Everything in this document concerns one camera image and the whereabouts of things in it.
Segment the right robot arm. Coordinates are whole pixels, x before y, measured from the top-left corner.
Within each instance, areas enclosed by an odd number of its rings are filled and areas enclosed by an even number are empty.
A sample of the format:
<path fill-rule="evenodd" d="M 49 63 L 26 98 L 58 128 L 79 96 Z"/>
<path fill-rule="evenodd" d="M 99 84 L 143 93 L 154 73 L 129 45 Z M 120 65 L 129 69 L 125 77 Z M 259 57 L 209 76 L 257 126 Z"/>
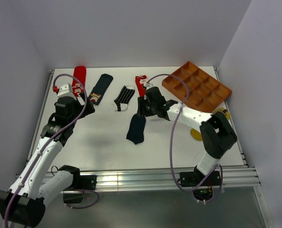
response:
<path fill-rule="evenodd" d="M 156 115 L 173 123 L 179 122 L 201 134 L 205 153 L 194 169 L 194 179 L 199 185 L 205 185 L 211 179 L 210 172 L 237 142 L 237 135 L 222 112 L 205 113 L 175 100 L 167 101 L 156 86 L 138 98 L 137 114 L 144 117 Z"/>

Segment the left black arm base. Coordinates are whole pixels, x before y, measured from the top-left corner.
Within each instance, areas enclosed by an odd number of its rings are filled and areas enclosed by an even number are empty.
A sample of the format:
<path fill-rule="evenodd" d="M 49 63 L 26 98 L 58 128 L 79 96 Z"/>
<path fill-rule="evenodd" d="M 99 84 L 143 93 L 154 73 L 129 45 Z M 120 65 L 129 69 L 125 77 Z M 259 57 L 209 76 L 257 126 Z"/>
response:
<path fill-rule="evenodd" d="M 84 190 L 95 190 L 97 183 L 97 175 L 82 175 L 75 187 L 68 187 L 63 194 L 63 202 L 66 204 L 79 204 L 85 197 Z"/>

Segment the plain navy ankle sock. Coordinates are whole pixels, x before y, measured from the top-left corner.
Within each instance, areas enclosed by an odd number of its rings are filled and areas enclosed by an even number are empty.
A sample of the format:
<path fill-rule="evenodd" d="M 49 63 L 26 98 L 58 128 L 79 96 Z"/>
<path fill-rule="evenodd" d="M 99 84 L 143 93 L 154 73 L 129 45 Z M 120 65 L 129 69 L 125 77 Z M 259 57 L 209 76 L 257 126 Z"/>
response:
<path fill-rule="evenodd" d="M 133 142 L 135 145 L 144 141 L 144 129 L 146 125 L 146 118 L 134 114 L 131 118 L 126 139 Z"/>

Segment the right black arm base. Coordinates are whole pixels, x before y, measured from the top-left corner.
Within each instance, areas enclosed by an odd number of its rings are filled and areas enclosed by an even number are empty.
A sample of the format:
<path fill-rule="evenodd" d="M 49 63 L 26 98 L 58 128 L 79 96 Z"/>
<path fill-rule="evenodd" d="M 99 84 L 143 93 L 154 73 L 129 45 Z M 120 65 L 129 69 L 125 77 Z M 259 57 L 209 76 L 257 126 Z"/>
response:
<path fill-rule="evenodd" d="M 202 180 L 201 175 L 201 173 L 198 174 L 194 171 L 180 172 L 177 183 L 183 188 L 194 188 Z M 220 172 L 213 171 L 201 186 L 193 191 L 193 196 L 199 201 L 210 200 L 214 195 L 213 187 L 219 187 L 221 183 Z"/>

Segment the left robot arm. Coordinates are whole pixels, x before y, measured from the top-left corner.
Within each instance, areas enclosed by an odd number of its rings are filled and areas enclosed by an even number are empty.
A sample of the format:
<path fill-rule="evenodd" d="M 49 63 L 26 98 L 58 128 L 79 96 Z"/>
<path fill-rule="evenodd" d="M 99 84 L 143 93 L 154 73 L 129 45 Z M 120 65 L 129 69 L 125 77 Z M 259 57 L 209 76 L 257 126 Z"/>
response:
<path fill-rule="evenodd" d="M 0 214 L 7 228 L 9 222 L 24 227 L 36 227 L 48 204 L 63 190 L 75 190 L 81 185 L 80 170 L 64 165 L 48 182 L 42 183 L 58 153 L 64 148 L 78 119 L 95 112 L 87 97 L 81 104 L 75 97 L 59 98 L 38 145 L 23 172 L 7 191 L 0 191 Z"/>

